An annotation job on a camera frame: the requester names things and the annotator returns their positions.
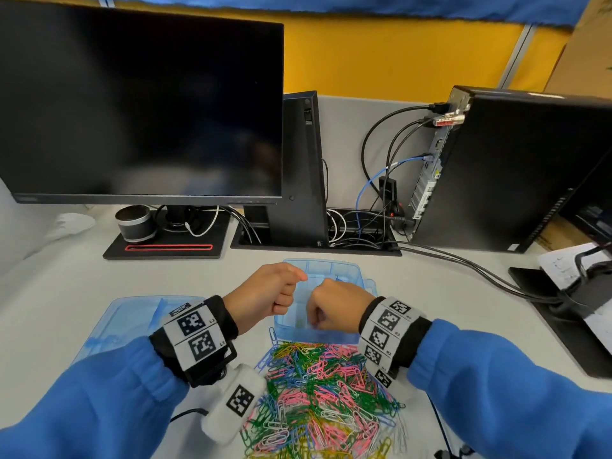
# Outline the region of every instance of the blue fabric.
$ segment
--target blue fabric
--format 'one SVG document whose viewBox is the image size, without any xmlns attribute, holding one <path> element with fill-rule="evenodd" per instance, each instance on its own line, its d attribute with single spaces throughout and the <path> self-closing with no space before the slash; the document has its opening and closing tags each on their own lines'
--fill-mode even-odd
<svg viewBox="0 0 612 459">
<path fill-rule="evenodd" d="M 0 430 L 0 458 L 148 459 L 188 386 L 149 338 L 66 370 L 19 424 Z"/>
<path fill-rule="evenodd" d="M 612 395 L 538 367 L 497 335 L 436 320 L 408 379 L 487 459 L 612 457 Z"/>
<path fill-rule="evenodd" d="M 589 0 L 141 0 L 205 8 L 375 13 L 574 26 Z"/>
</svg>

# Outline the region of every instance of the paper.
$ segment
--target paper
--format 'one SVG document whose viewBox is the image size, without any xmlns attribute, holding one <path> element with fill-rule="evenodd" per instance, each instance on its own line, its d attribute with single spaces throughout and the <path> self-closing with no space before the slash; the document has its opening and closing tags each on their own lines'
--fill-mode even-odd
<svg viewBox="0 0 612 459">
<path fill-rule="evenodd" d="M 541 254 L 538 257 L 538 262 L 547 276 L 555 282 L 555 285 L 563 290 L 580 277 L 578 268 L 574 262 L 576 254 L 592 250 L 596 246 L 597 245 L 594 243 L 585 243 L 584 245 L 572 246 L 571 248 L 564 248 L 563 250 L 551 251 L 550 253 Z M 582 264 L 585 269 L 589 269 L 593 264 L 609 261 L 610 259 L 612 259 L 612 256 L 610 256 L 607 251 L 599 251 L 595 254 L 585 256 L 582 260 Z"/>
<path fill-rule="evenodd" d="M 555 285 L 559 289 L 565 289 L 580 277 L 574 261 L 576 254 L 588 251 L 595 246 L 593 243 L 586 243 L 563 250 L 551 251 L 541 254 L 538 257 L 538 262 L 548 277 L 555 282 Z M 599 251 L 585 256 L 582 264 L 585 269 L 589 269 L 593 264 L 610 259 L 611 256 L 607 251 Z M 608 352 L 612 354 L 612 299 L 601 306 L 594 314 L 586 317 L 585 322 Z"/>
</svg>

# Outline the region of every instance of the blue sleeve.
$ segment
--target blue sleeve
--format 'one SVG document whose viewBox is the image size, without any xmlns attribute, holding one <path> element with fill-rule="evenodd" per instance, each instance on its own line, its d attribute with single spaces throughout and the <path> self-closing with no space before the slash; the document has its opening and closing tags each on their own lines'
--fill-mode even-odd
<svg viewBox="0 0 612 459">
<path fill-rule="evenodd" d="M 436 320 L 408 379 L 488 459 L 612 457 L 612 395 L 579 388 L 497 335 Z"/>
<path fill-rule="evenodd" d="M 16 425 L 0 430 L 0 457 L 148 459 L 188 386 L 146 337 L 68 368 Z"/>
</svg>

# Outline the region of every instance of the pile of paper clips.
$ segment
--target pile of paper clips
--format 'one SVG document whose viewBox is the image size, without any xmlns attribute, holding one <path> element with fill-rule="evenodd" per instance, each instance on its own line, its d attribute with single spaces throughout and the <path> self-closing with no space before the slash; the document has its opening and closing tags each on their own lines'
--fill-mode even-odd
<svg viewBox="0 0 612 459">
<path fill-rule="evenodd" d="M 241 430 L 248 458 L 385 459 L 405 453 L 395 401 L 365 370 L 356 346 L 281 342 L 258 363 L 267 393 Z"/>
</svg>

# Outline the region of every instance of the black cylindrical speaker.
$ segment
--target black cylindrical speaker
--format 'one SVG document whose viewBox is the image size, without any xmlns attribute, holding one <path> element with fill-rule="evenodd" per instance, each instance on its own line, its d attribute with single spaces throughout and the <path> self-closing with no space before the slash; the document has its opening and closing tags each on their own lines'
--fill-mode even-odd
<svg viewBox="0 0 612 459">
<path fill-rule="evenodd" d="M 115 219 L 121 235 L 128 243 L 145 242 L 157 233 L 157 224 L 150 209 L 141 204 L 119 209 Z"/>
</svg>

